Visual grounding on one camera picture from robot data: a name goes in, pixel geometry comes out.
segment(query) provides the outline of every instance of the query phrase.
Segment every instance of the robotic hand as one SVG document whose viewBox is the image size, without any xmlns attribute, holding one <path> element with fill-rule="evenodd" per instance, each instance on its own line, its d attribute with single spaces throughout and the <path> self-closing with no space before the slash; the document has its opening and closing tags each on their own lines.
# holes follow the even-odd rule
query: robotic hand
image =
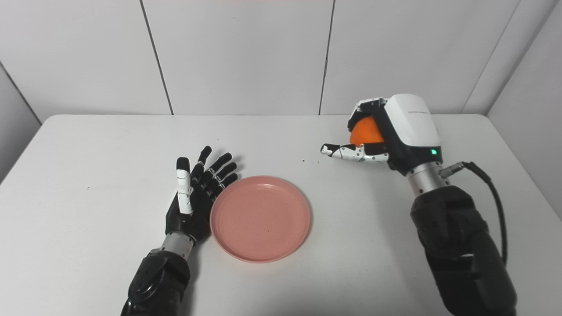
<svg viewBox="0 0 562 316">
<path fill-rule="evenodd" d="M 441 139 L 423 99 L 397 94 L 359 101 L 347 127 L 351 144 L 324 144 L 320 152 L 344 160 L 387 162 L 408 178 L 416 196 L 410 216 L 449 312 L 514 316 L 516 294 L 505 268 L 507 236 L 497 191 L 473 162 L 442 167 Z M 503 258 L 472 197 L 448 179 L 463 168 L 492 190 L 500 215 Z"/>
<path fill-rule="evenodd" d="M 189 160 L 178 158 L 178 193 L 166 214 L 166 238 L 142 260 L 121 316 L 177 316 L 190 274 L 187 257 L 210 234 L 209 216 L 218 195 L 238 179 L 236 163 L 226 153 L 206 171 L 207 146 L 189 173 Z"/>
</svg>

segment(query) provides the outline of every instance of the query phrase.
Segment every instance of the orange fruit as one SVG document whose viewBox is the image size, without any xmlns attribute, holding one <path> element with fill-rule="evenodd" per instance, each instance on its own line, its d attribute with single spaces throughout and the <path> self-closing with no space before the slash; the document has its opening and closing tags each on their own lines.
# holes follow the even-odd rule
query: orange fruit
<svg viewBox="0 0 562 316">
<path fill-rule="evenodd" d="M 384 139 L 377 128 L 375 120 L 371 116 L 361 119 L 351 131 L 350 143 L 357 147 L 361 144 L 383 142 Z"/>
</svg>

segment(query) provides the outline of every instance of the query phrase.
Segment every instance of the black cable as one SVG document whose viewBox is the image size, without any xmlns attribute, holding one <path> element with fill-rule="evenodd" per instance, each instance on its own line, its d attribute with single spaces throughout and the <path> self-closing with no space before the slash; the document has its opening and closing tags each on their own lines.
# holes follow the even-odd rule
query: black cable
<svg viewBox="0 0 562 316">
<path fill-rule="evenodd" d="M 468 170 L 472 171 L 475 175 L 480 177 L 482 181 L 484 181 L 490 191 L 492 192 L 492 196 L 494 201 L 496 202 L 497 208 L 497 216 L 500 219 L 500 234 L 501 234 L 501 258 L 504 262 L 504 265 L 507 265 L 507 229 L 505 225 L 505 214 L 504 214 L 504 207 L 501 205 L 500 195 L 497 193 L 496 187 L 492 183 L 492 178 L 479 166 L 475 163 L 471 162 L 462 162 L 463 166 Z"/>
</svg>

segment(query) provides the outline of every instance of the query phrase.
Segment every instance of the white wall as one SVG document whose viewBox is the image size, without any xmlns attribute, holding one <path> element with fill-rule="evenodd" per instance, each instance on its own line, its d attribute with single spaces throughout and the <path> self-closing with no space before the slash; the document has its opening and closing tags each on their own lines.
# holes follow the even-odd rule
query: white wall
<svg viewBox="0 0 562 316">
<path fill-rule="evenodd" d="M 486 67 L 466 101 L 463 113 L 486 113 L 525 55 L 558 0 L 520 0 Z"/>
<path fill-rule="evenodd" d="M 562 4 L 558 4 L 489 117 L 562 218 L 561 35 Z"/>
<path fill-rule="evenodd" d="M 0 182 L 38 129 L 39 122 L 0 66 Z"/>
<path fill-rule="evenodd" d="M 332 1 L 144 5 L 176 114 L 318 114 Z"/>
<path fill-rule="evenodd" d="M 484 113 L 554 2 L 144 6 L 177 114 L 315 115 L 348 114 L 357 100 L 399 92 L 423 96 L 438 113 Z M 41 120 L 171 112 L 141 3 L 2 1 L 0 60 Z"/>
<path fill-rule="evenodd" d="M 170 113 L 138 1 L 2 0 L 0 60 L 42 121 Z"/>
<path fill-rule="evenodd" d="M 433 113 L 461 113 L 517 4 L 336 1 L 322 114 L 396 93 L 422 96 Z"/>
</svg>

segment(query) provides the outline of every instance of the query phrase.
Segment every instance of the plate rim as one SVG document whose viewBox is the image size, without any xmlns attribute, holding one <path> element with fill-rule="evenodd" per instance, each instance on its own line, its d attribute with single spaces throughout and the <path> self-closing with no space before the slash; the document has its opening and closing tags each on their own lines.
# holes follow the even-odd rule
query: plate rim
<svg viewBox="0 0 562 316">
<path fill-rule="evenodd" d="M 216 234 L 215 234 L 215 231 L 214 231 L 214 229 L 213 229 L 213 224 L 212 224 L 213 210 L 215 210 L 215 205 L 217 205 L 216 202 L 218 201 L 218 199 L 220 198 L 220 196 L 221 196 L 224 192 L 226 192 L 229 188 L 231 188 L 232 185 L 238 183 L 239 181 L 243 181 L 243 180 L 251 179 L 251 178 L 266 178 L 266 179 L 273 179 L 273 180 L 278 180 L 278 181 L 281 181 L 281 182 L 286 183 L 287 185 L 289 185 L 290 187 L 292 187 L 292 188 L 298 193 L 299 198 L 301 198 L 301 199 L 303 200 L 303 202 L 304 202 L 303 204 L 304 204 L 304 206 L 306 207 L 306 229 L 304 230 L 305 233 L 303 234 L 302 238 L 299 238 L 299 242 L 298 242 L 297 246 L 296 246 L 293 250 L 291 250 L 291 251 L 288 252 L 287 254 L 284 254 L 283 256 L 281 256 L 281 257 L 279 257 L 279 258 L 276 258 L 276 259 L 251 260 L 251 259 L 242 258 L 241 256 L 237 256 L 236 254 L 234 254 L 234 253 L 228 251 L 228 250 L 225 248 L 225 246 L 224 246 L 224 245 L 221 243 L 221 241 L 219 241 L 219 239 L 217 238 L 217 236 L 216 236 Z M 213 236 L 213 239 L 215 240 L 215 242 L 219 245 L 219 247 L 220 247 L 224 252 L 226 252 L 227 254 L 229 254 L 230 256 L 232 256 L 232 257 L 234 257 L 234 258 L 236 258 L 236 259 L 238 259 L 238 260 L 245 261 L 245 262 L 248 262 L 248 263 L 269 263 L 269 262 L 274 262 L 274 261 L 277 261 L 277 260 L 286 258 L 286 257 L 288 257 L 290 254 L 292 254 L 293 252 L 297 251 L 297 250 L 301 247 L 301 245 L 302 245 L 303 242 L 305 241 L 306 237 L 309 235 L 309 232 L 310 232 L 310 217 L 311 217 L 311 216 L 310 216 L 310 205 L 309 205 L 309 202 L 308 202 L 308 200 L 306 199 L 305 195 L 301 192 L 301 190 L 299 190 L 294 184 L 290 183 L 289 181 L 287 181 L 287 180 L 285 180 L 285 179 L 282 179 L 282 178 L 274 177 L 274 176 L 271 176 L 271 175 L 252 175 L 252 176 L 250 176 L 250 177 L 242 178 L 242 179 L 240 179 L 240 180 L 234 182 L 232 185 L 226 187 L 226 189 L 225 189 L 224 191 L 222 191 L 221 194 L 219 194 L 219 196 L 217 197 L 217 199 L 216 199 L 215 202 L 213 203 L 213 206 L 212 206 L 212 208 L 211 208 L 211 212 L 210 212 L 210 214 L 209 214 L 209 226 L 210 226 L 210 228 L 211 228 L 211 235 Z"/>
</svg>

